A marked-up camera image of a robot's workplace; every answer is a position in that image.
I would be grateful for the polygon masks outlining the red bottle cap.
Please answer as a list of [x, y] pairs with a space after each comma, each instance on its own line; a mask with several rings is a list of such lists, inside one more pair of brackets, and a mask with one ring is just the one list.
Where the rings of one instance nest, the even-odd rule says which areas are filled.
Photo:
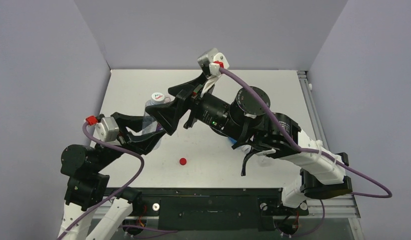
[[182, 166], [186, 165], [187, 164], [187, 159], [186, 158], [181, 158], [179, 160], [179, 164], [182, 165]]

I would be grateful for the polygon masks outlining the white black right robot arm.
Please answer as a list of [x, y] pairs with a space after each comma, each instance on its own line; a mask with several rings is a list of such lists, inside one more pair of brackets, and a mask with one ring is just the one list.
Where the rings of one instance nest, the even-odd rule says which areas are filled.
[[233, 149], [250, 146], [243, 159], [241, 175], [246, 175], [252, 156], [265, 155], [300, 167], [299, 177], [284, 187], [275, 200], [276, 209], [287, 214], [307, 199], [326, 200], [353, 191], [352, 181], [345, 173], [346, 153], [333, 154], [319, 141], [312, 140], [297, 122], [285, 114], [267, 114], [270, 98], [258, 87], [251, 95], [241, 88], [233, 102], [227, 103], [213, 95], [204, 74], [194, 80], [170, 87], [173, 100], [146, 107], [167, 134], [172, 135], [184, 114], [184, 128], [202, 122], [215, 133], [234, 139]]

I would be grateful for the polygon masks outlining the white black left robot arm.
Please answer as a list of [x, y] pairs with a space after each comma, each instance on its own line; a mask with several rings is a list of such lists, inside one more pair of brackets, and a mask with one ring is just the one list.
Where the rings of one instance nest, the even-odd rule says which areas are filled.
[[[119, 112], [87, 117], [82, 131], [95, 146], [71, 144], [61, 154], [61, 174], [68, 177], [64, 212], [57, 239], [109, 240], [128, 215], [143, 208], [141, 191], [130, 185], [145, 167], [149, 154], [166, 134], [164, 130], [133, 135], [142, 131], [143, 116]], [[140, 161], [139, 169], [121, 187], [104, 197], [110, 176], [101, 171], [127, 154]]]

